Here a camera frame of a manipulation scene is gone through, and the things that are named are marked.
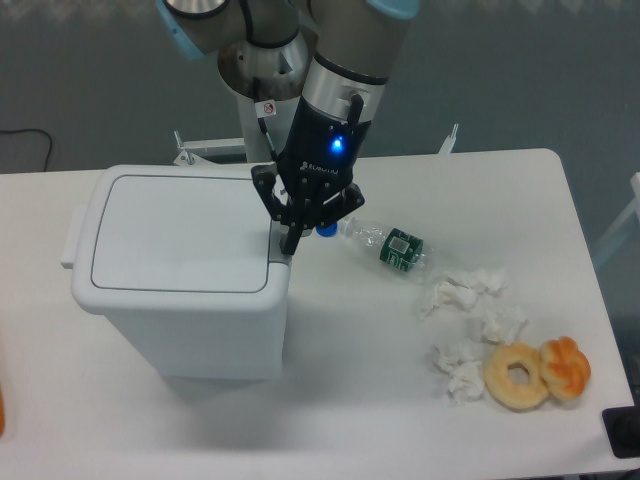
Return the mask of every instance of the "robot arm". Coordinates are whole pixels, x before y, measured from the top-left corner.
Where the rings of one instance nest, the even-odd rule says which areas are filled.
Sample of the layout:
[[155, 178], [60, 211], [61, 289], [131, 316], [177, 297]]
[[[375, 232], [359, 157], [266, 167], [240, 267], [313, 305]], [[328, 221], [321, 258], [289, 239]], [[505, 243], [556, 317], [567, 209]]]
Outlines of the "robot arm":
[[[246, 40], [256, 56], [278, 61], [273, 52], [299, 38], [294, 7], [318, 24], [284, 150], [251, 171], [271, 218], [286, 228], [281, 250], [293, 255], [305, 231], [331, 225], [364, 203], [353, 165], [419, 0], [163, 1], [203, 53]], [[273, 191], [277, 175], [285, 204]]]

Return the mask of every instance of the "crumpled tissue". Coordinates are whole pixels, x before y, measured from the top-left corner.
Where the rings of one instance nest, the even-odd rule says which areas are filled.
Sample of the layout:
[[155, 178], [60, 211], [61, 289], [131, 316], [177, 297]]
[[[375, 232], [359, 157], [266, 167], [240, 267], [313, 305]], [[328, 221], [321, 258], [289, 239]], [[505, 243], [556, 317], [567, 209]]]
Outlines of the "crumpled tissue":
[[426, 318], [441, 305], [453, 305], [469, 312], [482, 294], [497, 296], [507, 287], [504, 270], [447, 272], [435, 288], [427, 292], [420, 309], [420, 319]]
[[518, 307], [487, 310], [482, 323], [482, 337], [491, 343], [510, 345], [525, 323], [527, 317]]
[[484, 392], [482, 362], [464, 362], [449, 374], [448, 390], [456, 405], [479, 400]]
[[485, 270], [479, 269], [473, 272], [453, 271], [446, 272], [447, 280], [460, 287], [466, 287], [477, 293], [498, 295], [507, 287], [507, 275], [504, 269]]
[[478, 294], [474, 290], [443, 280], [425, 296], [420, 309], [420, 318], [425, 320], [440, 305], [454, 305], [468, 312], [477, 302]]
[[466, 338], [455, 343], [434, 346], [438, 356], [434, 360], [436, 366], [446, 373], [451, 373], [460, 364], [480, 360], [484, 355], [484, 346]]

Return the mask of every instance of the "white table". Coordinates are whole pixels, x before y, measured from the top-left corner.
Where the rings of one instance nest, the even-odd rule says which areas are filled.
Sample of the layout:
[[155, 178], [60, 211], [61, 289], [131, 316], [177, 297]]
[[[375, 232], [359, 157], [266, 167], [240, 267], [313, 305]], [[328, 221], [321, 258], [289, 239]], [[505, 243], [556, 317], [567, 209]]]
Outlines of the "white table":
[[0, 176], [0, 478], [452, 479], [631, 469], [602, 409], [632, 399], [560, 160], [546, 150], [362, 159], [360, 218], [404, 227], [442, 267], [505, 267], [533, 345], [574, 337], [591, 361], [576, 403], [452, 407], [431, 345], [466, 335], [419, 288], [313, 235], [294, 258], [285, 375], [163, 379], [70, 295], [59, 258], [100, 172]]

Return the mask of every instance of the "bottle cap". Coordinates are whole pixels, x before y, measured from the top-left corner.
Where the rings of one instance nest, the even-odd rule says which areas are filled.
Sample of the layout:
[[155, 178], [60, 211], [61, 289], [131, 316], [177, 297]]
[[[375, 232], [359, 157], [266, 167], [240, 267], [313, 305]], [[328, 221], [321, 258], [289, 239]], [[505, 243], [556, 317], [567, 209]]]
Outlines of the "bottle cap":
[[338, 231], [337, 223], [332, 223], [326, 228], [316, 227], [316, 232], [318, 232], [318, 235], [320, 235], [321, 237], [333, 237], [337, 231]]

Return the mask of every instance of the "black object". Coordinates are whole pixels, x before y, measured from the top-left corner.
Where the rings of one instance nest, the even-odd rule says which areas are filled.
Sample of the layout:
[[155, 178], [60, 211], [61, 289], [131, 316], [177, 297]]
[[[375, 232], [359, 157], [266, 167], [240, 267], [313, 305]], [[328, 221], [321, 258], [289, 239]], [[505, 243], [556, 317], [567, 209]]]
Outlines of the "black object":
[[[271, 218], [289, 227], [280, 245], [286, 255], [295, 253], [305, 230], [331, 225], [364, 204], [353, 183], [353, 165], [371, 122], [357, 123], [362, 99], [353, 98], [350, 125], [323, 115], [300, 97], [277, 162], [251, 169], [253, 184]], [[276, 175], [289, 194], [287, 205], [274, 195]]]
[[640, 407], [607, 408], [602, 420], [616, 457], [640, 457]]
[[44, 164], [42, 166], [42, 171], [46, 172], [49, 170], [49, 160], [51, 159], [51, 151], [53, 150], [53, 138], [51, 134], [46, 130], [42, 130], [41, 128], [21, 128], [19, 130], [0, 130], [0, 135], [16, 135], [19, 133], [39, 133], [40, 135], [44, 135], [49, 141], [49, 149], [47, 150], [47, 156], [44, 159]]

